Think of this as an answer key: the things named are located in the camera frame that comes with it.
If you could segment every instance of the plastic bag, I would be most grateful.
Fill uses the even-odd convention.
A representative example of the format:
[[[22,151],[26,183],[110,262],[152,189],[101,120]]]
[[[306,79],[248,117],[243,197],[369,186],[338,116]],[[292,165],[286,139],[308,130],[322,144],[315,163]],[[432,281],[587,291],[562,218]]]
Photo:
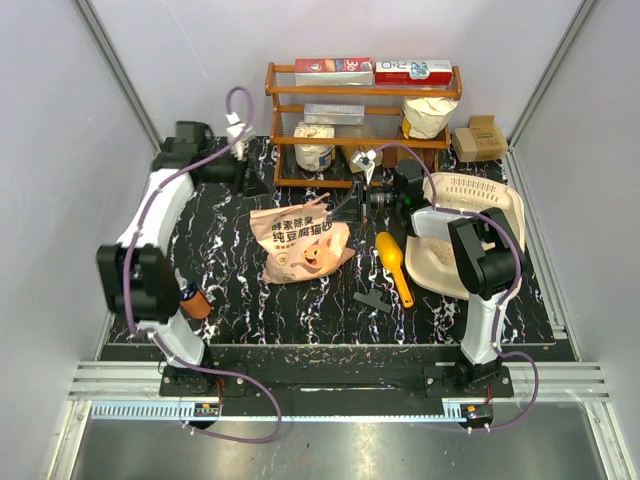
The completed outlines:
[[[330,125],[307,125],[299,123],[293,134],[294,137],[304,138],[334,138],[335,131]],[[309,172],[323,172],[331,166],[333,161],[333,145],[294,145],[296,152],[296,162],[300,168]]]
[[[402,134],[405,138],[434,138],[449,122],[458,100],[442,97],[405,98]]]
[[[262,278],[291,283],[323,277],[349,260],[349,226],[328,218],[324,194],[303,205],[252,210],[251,231],[269,254]]]

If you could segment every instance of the clear plastic container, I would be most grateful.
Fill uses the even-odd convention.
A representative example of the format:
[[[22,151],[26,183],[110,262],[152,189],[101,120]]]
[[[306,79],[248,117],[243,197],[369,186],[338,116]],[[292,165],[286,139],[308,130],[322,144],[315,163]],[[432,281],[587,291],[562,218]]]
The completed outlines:
[[[362,125],[364,123],[364,105],[306,103],[304,122],[317,125]]]

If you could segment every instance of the white basket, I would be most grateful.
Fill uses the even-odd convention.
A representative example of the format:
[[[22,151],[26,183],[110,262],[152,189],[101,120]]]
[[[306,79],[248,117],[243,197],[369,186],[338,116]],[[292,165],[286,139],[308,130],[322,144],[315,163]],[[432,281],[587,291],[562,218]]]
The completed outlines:
[[[464,208],[473,212],[498,207],[504,211],[509,226],[524,251],[524,204],[513,188],[459,173],[434,173],[433,182],[438,192],[437,202],[441,207]],[[431,199],[431,185],[427,178],[424,179],[423,190],[425,198]],[[465,300],[469,298],[469,292],[458,276],[451,243],[435,238],[409,237],[405,267],[413,281],[427,290]]]

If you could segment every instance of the white bag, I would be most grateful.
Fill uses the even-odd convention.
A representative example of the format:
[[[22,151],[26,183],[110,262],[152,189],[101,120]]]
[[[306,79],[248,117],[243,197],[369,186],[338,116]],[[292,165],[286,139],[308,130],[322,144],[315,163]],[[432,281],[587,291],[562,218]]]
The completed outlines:
[[[405,138],[434,138],[449,123],[458,100],[443,97],[405,97],[402,133]]]
[[[293,134],[304,138],[334,138],[334,129],[330,125],[307,125],[300,123]],[[295,144],[296,162],[309,172],[322,172],[331,166],[334,155],[333,145]]]

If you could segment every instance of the white container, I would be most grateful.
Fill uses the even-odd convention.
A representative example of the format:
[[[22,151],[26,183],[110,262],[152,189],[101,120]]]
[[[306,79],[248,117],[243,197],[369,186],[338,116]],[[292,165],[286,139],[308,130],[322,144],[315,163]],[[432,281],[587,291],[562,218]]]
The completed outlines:
[[[297,138],[335,138],[333,127],[300,123],[293,134]],[[309,172],[322,172],[331,166],[335,145],[296,144],[296,162]]]
[[[364,105],[325,105],[306,103],[304,123],[319,125],[362,125]]]

